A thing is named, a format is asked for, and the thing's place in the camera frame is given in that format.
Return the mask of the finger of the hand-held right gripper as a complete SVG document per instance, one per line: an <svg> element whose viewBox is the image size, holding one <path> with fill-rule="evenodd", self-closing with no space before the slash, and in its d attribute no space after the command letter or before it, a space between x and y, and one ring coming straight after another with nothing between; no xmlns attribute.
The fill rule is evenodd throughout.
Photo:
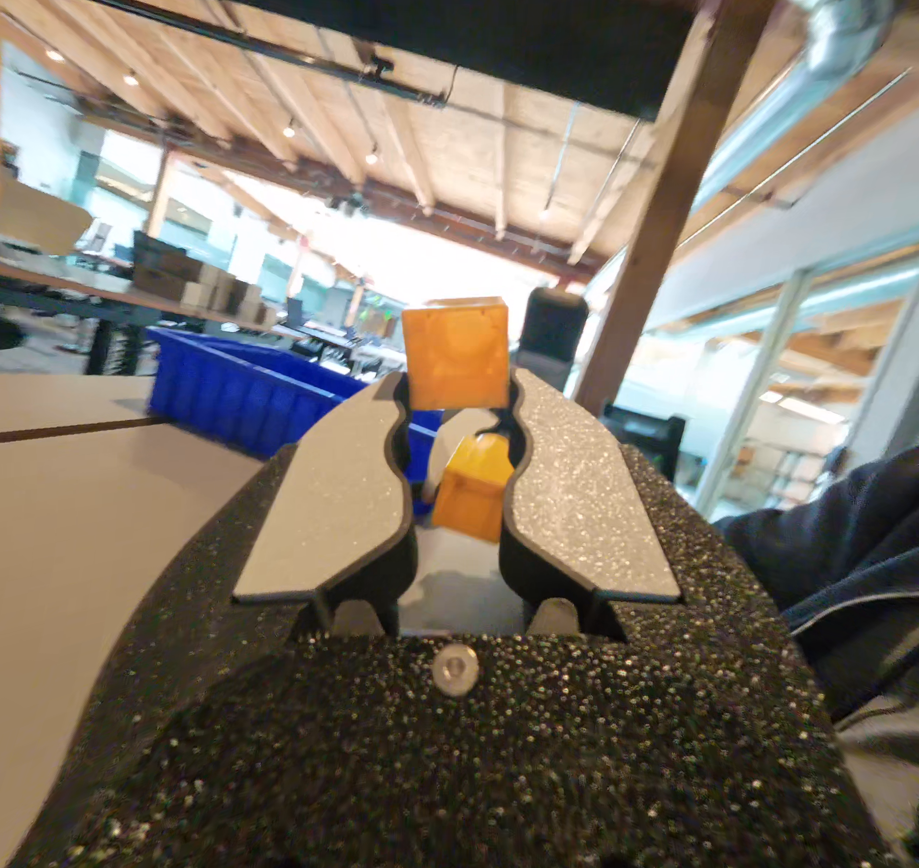
<svg viewBox="0 0 919 868"><path fill-rule="evenodd" d="M444 470L464 438L490 431L499 423L495 412L482 409L465 409L444 413L429 459L422 486L422 500L434 502L442 482Z"/></svg>

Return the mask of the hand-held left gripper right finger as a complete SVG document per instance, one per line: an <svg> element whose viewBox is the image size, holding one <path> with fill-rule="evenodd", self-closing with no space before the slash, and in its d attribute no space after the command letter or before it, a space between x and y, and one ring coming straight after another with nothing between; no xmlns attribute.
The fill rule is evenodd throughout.
<svg viewBox="0 0 919 868"><path fill-rule="evenodd" d="M522 454L504 490L502 576L529 602L567 593L673 604L681 590L618 440L588 411L515 369Z"/></svg>

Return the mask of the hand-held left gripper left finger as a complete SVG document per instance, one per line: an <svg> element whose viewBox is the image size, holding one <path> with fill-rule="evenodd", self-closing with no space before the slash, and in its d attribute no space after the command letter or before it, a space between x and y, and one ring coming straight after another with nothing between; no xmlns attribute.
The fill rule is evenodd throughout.
<svg viewBox="0 0 919 868"><path fill-rule="evenodd" d="M408 378L392 372L316 422L236 582L239 603L396 606L415 580Z"/></svg>

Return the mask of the yellow one-stud block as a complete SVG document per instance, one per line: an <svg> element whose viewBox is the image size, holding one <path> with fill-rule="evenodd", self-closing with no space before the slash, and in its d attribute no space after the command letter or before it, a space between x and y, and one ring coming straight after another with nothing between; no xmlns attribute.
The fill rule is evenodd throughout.
<svg viewBox="0 0 919 868"><path fill-rule="evenodd" d="M432 525L497 545L504 492L513 472L507 437L485 433L463 438L444 468Z"/></svg>
<svg viewBox="0 0 919 868"><path fill-rule="evenodd" d="M500 298L434 300L402 314L414 412L510 404L509 310Z"/></svg>

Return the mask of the blue plastic bin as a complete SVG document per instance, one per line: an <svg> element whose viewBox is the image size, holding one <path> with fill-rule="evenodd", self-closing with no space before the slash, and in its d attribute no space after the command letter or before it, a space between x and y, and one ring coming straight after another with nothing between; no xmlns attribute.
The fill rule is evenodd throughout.
<svg viewBox="0 0 919 868"><path fill-rule="evenodd" d="M262 458L300 445L289 486L301 501L400 506L402 490L422 499L441 415L414 420L405 373L366 384L268 346L149 334L159 346L153 414Z"/></svg>

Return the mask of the black cabinet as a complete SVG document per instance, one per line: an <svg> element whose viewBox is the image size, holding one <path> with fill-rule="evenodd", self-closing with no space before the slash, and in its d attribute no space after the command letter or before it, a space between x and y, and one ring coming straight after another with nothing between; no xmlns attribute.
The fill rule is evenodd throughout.
<svg viewBox="0 0 919 868"><path fill-rule="evenodd" d="M600 421L621 444L638 449L660 474L674 483L685 418L678 415L657 418L607 403Z"/></svg>

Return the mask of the wooden pillar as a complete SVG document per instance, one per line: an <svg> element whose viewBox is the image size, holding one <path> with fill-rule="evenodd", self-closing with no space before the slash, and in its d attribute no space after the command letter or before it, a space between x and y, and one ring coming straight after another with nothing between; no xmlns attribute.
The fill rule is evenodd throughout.
<svg viewBox="0 0 919 868"><path fill-rule="evenodd" d="M639 209L573 400L614 401L777 0L703 0L661 106Z"/></svg>

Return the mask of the person's dark jacket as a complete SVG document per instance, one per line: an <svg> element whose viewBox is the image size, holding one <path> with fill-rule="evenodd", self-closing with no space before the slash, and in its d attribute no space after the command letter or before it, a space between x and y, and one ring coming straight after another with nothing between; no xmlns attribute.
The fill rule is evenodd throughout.
<svg viewBox="0 0 919 868"><path fill-rule="evenodd" d="M834 722L917 668L917 446L807 504L715 528L774 601Z"/></svg>

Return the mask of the stack of cardboard boxes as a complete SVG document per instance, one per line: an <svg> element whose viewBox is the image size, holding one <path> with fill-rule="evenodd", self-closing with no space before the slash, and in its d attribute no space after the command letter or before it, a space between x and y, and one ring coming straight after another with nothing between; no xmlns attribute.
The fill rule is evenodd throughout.
<svg viewBox="0 0 919 868"><path fill-rule="evenodd" d="M184 249L133 232L132 288L184 307L219 312L235 323L274 326L278 311L257 285L190 256Z"/></svg>

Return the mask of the wooden desk with black legs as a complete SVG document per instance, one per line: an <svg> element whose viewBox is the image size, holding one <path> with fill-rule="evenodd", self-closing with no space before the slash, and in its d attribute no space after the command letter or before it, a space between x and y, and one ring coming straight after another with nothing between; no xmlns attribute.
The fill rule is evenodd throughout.
<svg viewBox="0 0 919 868"><path fill-rule="evenodd" d="M75 316L97 323L84 372L87 376L112 373L132 377L140 364L146 330L169 322L190 323L193 332L241 341L246 336L289 350L304 337L282 326L254 323L164 300L60 259L2 247L1 302L3 306L53 315Z"/></svg>

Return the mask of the black overhead panel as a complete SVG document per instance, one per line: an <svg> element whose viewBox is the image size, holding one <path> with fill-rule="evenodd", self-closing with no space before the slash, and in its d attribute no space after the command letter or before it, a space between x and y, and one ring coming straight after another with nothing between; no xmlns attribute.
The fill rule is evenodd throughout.
<svg viewBox="0 0 919 868"><path fill-rule="evenodd" d="M655 118L699 0L224 0Z"/></svg>

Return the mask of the beige board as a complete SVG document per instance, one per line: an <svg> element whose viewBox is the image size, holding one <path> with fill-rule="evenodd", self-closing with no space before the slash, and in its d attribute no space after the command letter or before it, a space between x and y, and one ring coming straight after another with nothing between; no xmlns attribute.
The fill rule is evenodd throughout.
<svg viewBox="0 0 919 868"><path fill-rule="evenodd" d="M71 254L94 219L82 207L1 174L1 239L42 254Z"/></svg>

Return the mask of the metal air duct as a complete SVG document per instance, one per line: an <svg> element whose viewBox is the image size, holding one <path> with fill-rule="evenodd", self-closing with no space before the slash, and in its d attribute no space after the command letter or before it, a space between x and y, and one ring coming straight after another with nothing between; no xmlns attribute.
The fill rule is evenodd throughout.
<svg viewBox="0 0 919 868"><path fill-rule="evenodd" d="M890 30L897 0L787 0L806 14L806 38L787 74L718 145L690 209L694 216L860 72Z"/></svg>

